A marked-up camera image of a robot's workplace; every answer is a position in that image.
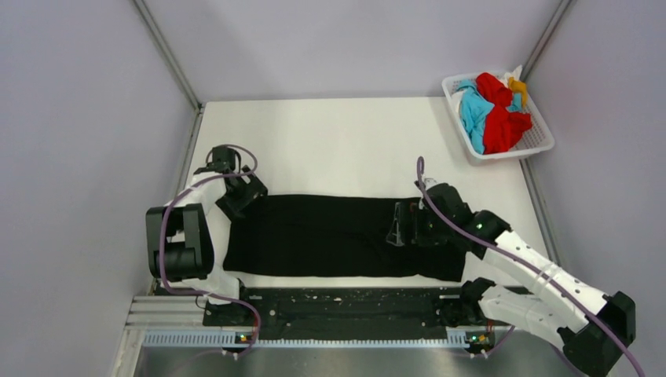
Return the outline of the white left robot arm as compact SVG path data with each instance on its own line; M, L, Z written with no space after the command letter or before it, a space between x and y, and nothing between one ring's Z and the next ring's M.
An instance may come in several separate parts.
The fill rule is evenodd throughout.
M145 215L151 274L166 289L181 282L190 294L222 305L222 315L237 325L249 320L252 305L240 296L241 281L216 263L207 217L217 207L230 221L239 221L247 207L267 196L268 189L255 173L257 161L239 145L215 146L188 186Z

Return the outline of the black t-shirt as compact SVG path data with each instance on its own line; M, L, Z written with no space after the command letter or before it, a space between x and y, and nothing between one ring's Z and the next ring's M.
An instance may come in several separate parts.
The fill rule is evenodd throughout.
M406 277L459 282L466 257L451 244L386 241L396 203L418 198L264 196L230 226L227 271L286 277Z

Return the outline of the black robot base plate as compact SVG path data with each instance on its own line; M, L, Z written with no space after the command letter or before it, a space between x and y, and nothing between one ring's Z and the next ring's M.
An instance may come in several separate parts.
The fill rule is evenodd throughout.
M267 288L241 291L240 304L201 298L197 324L250 327L261 317L261 340L403 341L444 339L455 329L488 332L499 322L464 302L457 287Z

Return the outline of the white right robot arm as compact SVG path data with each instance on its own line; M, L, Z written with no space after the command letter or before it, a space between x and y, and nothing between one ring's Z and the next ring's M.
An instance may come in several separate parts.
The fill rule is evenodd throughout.
M609 295L535 251L498 215L472 211L447 184L394 204L387 242L436 254L462 251L509 275L523 293L484 277L465 282L439 309L448 327L503 322L546 342L579 372L605 376L635 340L635 302Z

